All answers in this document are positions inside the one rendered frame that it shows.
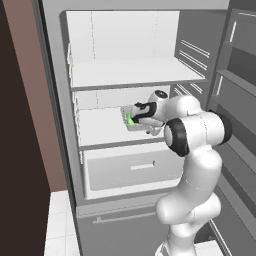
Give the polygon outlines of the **dark cabinet panel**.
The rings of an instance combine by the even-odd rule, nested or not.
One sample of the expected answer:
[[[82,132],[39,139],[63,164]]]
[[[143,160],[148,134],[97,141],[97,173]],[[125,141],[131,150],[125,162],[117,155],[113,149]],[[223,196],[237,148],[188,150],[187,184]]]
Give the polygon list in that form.
[[[44,256],[50,189],[0,0],[0,256]]]

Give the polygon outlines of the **grey freezer drawer front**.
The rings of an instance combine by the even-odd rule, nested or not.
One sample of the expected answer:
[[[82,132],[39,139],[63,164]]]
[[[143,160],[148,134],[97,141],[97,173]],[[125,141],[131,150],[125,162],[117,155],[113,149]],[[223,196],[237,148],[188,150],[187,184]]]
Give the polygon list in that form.
[[[82,256],[154,256],[167,238],[168,226],[157,216],[93,225],[101,219],[155,212],[153,205],[77,216]]]

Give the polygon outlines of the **grey fridge door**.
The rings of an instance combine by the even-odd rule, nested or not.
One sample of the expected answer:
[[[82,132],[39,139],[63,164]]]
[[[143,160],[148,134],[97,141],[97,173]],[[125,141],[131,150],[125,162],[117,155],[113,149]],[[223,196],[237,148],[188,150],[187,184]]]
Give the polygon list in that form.
[[[210,53],[206,106],[232,123],[212,222],[224,256],[256,256],[256,0],[221,0],[228,7],[199,21],[199,46]]]

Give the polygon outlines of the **white fridge drawer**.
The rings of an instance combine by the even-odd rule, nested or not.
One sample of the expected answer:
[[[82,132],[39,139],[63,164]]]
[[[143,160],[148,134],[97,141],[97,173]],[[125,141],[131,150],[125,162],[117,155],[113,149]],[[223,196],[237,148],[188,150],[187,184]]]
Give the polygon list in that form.
[[[130,170],[130,166],[153,161],[154,168]],[[163,142],[84,151],[86,198],[106,198],[176,186],[183,161]]]

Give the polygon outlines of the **green food piece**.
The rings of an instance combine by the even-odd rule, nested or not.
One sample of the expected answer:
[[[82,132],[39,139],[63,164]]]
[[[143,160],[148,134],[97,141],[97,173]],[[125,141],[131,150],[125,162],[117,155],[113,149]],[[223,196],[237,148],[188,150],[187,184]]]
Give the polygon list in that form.
[[[128,126],[135,126],[136,125],[136,123],[131,118],[131,113],[130,112],[126,113],[126,123],[127,123]]]

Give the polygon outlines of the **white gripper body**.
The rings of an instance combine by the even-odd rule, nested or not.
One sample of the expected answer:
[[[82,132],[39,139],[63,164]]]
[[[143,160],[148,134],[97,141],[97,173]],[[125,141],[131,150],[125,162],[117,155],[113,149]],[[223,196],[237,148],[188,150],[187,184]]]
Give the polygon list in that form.
[[[146,117],[140,118],[139,123],[145,125],[147,127],[147,131],[152,136],[157,136],[162,130],[165,120],[163,118]]]

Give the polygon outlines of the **white fridge shelf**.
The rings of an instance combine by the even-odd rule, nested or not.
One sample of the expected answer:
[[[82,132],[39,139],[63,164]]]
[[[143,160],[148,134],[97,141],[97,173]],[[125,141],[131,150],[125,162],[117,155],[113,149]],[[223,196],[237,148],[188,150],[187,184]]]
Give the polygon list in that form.
[[[79,113],[81,150],[163,142],[163,132],[157,136],[145,130],[128,131],[119,108],[82,110]]]
[[[176,58],[89,61],[73,64],[69,71],[72,91],[205,79],[202,73]]]

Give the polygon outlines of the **grey fridge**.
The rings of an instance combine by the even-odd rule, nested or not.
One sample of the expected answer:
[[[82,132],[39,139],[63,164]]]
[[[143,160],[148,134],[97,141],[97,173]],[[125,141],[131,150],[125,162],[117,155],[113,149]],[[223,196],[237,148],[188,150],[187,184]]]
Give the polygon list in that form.
[[[83,152],[78,144],[82,110],[121,108],[146,103],[157,91],[167,98],[196,97],[204,111],[210,82],[210,53],[199,46],[199,21],[228,5],[221,0],[33,0],[51,94],[57,135],[81,255],[77,216],[153,205],[173,187],[87,199]],[[72,91],[69,68],[89,61],[176,58],[205,76],[204,80],[164,85]],[[196,234],[197,256],[224,256],[209,220]]]

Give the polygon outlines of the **clear tupperware container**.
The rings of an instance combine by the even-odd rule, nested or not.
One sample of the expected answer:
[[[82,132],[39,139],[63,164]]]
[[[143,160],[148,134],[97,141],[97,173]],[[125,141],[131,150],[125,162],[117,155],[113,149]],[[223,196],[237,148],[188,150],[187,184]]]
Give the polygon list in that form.
[[[146,126],[143,125],[143,124],[138,124],[136,123],[135,126],[128,126],[127,123],[126,123],[126,113],[127,112],[130,112],[131,113],[131,110],[132,110],[132,106],[131,105],[128,105],[128,106],[122,106],[120,108],[120,111],[121,111],[121,116],[122,116],[122,119],[123,119],[123,122],[127,128],[128,131],[143,131],[143,130],[146,130]]]

